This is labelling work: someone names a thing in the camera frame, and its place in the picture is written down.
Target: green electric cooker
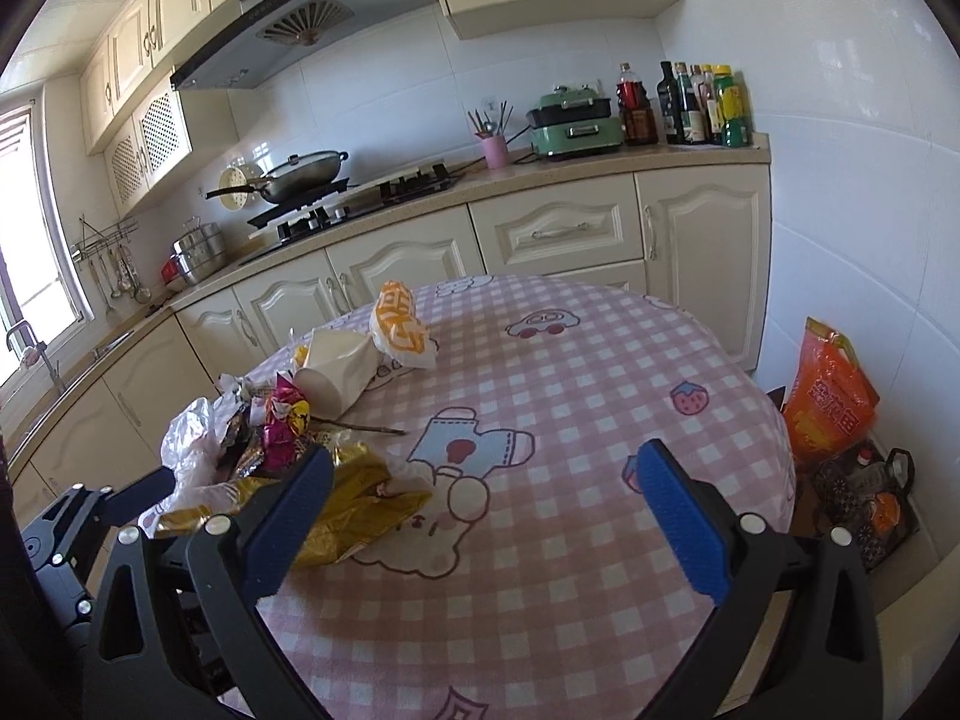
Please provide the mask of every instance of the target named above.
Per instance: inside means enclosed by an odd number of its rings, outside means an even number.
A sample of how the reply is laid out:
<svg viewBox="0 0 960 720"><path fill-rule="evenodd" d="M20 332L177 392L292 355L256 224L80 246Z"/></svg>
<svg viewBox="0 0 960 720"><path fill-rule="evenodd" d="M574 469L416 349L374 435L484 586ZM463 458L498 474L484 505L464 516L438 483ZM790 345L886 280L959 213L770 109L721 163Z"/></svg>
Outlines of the green electric cooker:
<svg viewBox="0 0 960 720"><path fill-rule="evenodd" d="M611 116L610 98L589 86L558 86L539 99L527 113L533 127L534 153L546 159L568 159L616 151L623 143L623 128Z"/></svg>

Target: stainless steel pot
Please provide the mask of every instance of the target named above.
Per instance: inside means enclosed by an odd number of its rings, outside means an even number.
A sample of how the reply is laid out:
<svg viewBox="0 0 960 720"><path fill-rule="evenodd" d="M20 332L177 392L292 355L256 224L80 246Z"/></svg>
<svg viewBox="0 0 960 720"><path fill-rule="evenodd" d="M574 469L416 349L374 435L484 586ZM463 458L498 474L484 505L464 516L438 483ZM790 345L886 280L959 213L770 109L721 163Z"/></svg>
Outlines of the stainless steel pot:
<svg viewBox="0 0 960 720"><path fill-rule="evenodd" d="M249 178L250 183L245 186L214 189L206 193L206 198L257 191L267 202L280 205L304 191L330 183L340 172L341 163L349 157L345 151L314 151L303 156L292 154L282 165L268 170L261 177Z"/></svg>
<svg viewBox="0 0 960 720"><path fill-rule="evenodd" d="M227 266L227 244L220 225L201 224L200 217L184 223L186 233L174 241L176 269L191 287Z"/></svg>

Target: orange plastic bag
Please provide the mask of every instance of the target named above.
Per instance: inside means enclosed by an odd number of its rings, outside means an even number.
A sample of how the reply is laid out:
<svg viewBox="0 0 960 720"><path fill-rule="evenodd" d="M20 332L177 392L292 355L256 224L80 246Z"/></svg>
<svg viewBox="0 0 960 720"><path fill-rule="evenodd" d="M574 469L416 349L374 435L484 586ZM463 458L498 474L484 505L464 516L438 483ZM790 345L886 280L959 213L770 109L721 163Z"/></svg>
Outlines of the orange plastic bag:
<svg viewBox="0 0 960 720"><path fill-rule="evenodd" d="M784 406L798 470L807 471L864 439L880 396L860 369L850 340L806 320L800 369Z"/></svg>

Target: ceiling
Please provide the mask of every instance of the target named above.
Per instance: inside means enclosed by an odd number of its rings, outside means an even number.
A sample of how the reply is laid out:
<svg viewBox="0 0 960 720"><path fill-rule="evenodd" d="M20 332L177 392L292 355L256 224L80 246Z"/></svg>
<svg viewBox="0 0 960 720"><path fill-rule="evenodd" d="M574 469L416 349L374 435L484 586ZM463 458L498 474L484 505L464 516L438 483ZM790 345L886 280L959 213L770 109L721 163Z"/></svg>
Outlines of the ceiling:
<svg viewBox="0 0 960 720"><path fill-rule="evenodd" d="M47 0L0 76L0 94L24 84L78 73L126 0Z"/></svg>

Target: table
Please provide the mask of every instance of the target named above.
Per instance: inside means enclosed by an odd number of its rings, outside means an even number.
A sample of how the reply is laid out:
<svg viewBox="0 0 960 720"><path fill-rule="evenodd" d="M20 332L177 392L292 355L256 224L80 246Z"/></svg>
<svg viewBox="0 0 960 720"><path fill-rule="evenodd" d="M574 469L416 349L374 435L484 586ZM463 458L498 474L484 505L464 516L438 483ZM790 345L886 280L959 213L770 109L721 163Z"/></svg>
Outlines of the table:
<svg viewBox="0 0 960 720"><path fill-rule="evenodd" d="M402 527L259 608L337 720L632 720L710 610L638 492L659 437L733 509L788 527L784 423L689 314L555 278L415 291L435 370L383 365L344 420L435 485ZM370 308L328 327L364 330ZM253 376L288 365L281 351Z"/></svg>

